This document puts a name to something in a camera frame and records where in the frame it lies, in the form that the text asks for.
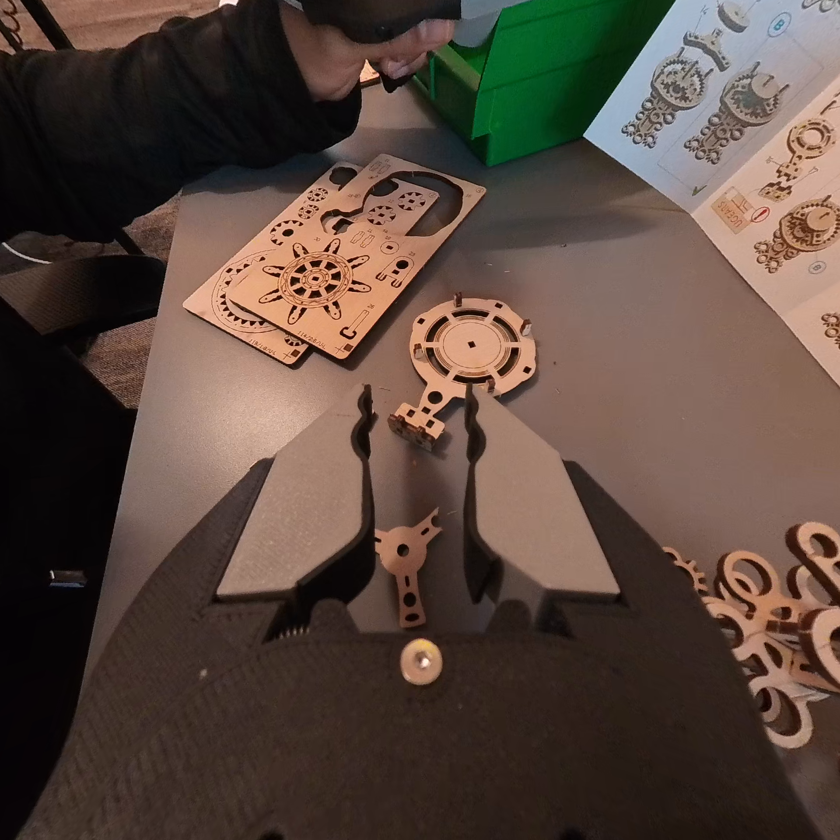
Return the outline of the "person's dark clothing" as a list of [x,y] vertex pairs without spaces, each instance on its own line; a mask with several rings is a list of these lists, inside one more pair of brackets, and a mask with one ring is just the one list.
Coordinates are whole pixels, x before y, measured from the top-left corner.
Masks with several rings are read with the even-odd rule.
[[[2,302],[1,824],[13,838],[80,694],[133,415]],[[51,589],[50,570],[84,570]]]

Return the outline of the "round wooden disc assembly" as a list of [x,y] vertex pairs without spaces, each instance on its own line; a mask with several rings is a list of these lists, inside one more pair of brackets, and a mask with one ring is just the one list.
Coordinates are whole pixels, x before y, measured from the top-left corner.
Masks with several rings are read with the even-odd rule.
[[425,383],[418,405],[404,403],[389,416],[399,437],[431,451],[445,430],[438,414],[474,386],[506,394],[534,376],[537,345],[532,323],[507,303],[455,295],[414,322],[408,350]]

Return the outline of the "green plastic bin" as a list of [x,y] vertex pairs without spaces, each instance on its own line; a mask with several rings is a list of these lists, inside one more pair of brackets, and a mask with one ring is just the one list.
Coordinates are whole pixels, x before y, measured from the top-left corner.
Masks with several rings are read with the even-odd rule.
[[672,5],[520,3],[481,45],[432,54],[416,84],[482,163],[513,161],[581,138]]

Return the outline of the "three-spoke wooden piece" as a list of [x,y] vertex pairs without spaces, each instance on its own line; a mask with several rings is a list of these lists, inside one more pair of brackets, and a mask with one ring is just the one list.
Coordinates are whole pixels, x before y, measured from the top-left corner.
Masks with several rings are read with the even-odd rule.
[[401,628],[414,629],[425,624],[426,616],[418,584],[428,544],[442,531],[434,522],[434,509],[417,525],[390,530],[374,530],[374,546],[383,568],[395,578]]

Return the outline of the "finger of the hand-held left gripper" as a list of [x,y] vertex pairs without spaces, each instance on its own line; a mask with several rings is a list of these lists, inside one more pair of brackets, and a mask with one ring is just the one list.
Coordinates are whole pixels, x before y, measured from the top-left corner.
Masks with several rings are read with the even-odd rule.
[[460,18],[456,23],[456,45],[482,45],[505,6],[505,1],[461,1]]

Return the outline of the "paper instruction sheet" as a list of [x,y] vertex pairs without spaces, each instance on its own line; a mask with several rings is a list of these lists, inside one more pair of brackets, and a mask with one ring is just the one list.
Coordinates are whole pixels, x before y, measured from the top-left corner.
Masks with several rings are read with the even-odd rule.
[[686,211],[839,382],[839,2],[674,2],[585,138]]

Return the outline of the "person's left hand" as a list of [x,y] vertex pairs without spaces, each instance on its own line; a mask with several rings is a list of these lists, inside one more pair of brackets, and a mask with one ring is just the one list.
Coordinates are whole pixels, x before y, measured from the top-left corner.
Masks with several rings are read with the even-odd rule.
[[455,22],[429,19],[404,34],[379,44],[358,44],[329,25],[311,24],[305,14],[285,3],[280,20],[301,77],[315,102],[346,98],[360,81],[369,62],[394,80],[410,77],[422,67],[427,54],[445,46],[455,33]]

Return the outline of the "wooden parts sheet with wheel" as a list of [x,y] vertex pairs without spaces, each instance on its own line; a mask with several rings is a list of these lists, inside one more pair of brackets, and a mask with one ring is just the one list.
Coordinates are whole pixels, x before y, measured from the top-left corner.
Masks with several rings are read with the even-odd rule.
[[483,185],[377,155],[247,268],[229,300],[304,343],[346,359],[484,197]]

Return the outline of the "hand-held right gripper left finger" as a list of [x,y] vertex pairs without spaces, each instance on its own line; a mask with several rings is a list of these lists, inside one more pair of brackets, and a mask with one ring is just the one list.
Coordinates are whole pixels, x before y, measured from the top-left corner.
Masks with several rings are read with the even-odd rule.
[[375,569],[371,387],[351,387],[274,457],[217,588],[223,601],[349,604]]

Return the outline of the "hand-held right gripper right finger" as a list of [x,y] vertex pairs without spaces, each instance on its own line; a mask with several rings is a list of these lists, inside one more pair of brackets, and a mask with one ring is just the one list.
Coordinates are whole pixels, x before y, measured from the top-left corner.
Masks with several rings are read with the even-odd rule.
[[465,395],[470,599],[614,602],[620,587],[560,454],[484,388]]

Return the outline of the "person's left forearm black sleeve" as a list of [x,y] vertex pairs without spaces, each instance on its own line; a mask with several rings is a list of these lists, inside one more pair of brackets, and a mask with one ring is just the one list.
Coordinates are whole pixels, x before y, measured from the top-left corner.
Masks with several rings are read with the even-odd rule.
[[314,101],[281,5],[222,6],[118,49],[2,53],[2,241],[108,243],[219,167],[269,167],[348,137],[360,82]]

